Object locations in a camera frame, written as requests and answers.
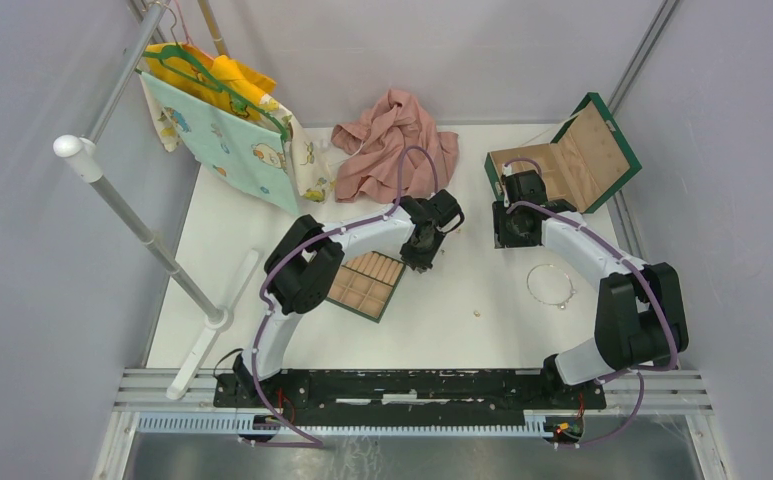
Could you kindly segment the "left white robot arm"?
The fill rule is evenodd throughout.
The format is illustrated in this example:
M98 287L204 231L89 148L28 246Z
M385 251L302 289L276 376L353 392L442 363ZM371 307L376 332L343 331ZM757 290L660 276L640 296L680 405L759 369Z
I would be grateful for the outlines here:
M252 407L276 394L272 377L302 317L324 302L345 261L396 247L400 261L423 273L446 236L465 221L457 199L446 190L430 198L403 196L357 218L321 223L307 214L296 219L264 265L259 288L265 312L250 345L234 361L237 392Z

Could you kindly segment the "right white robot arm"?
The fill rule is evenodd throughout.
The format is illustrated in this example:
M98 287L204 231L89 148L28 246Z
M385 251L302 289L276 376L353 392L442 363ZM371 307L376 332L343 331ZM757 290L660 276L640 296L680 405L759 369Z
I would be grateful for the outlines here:
M597 293L592 337L546 360L542 400L564 408L588 381L607 382L628 370L675 369L689 344L677 271L612 246L571 203L548 198L537 170L505 167L500 183L503 197L493 204L497 247L545 247Z

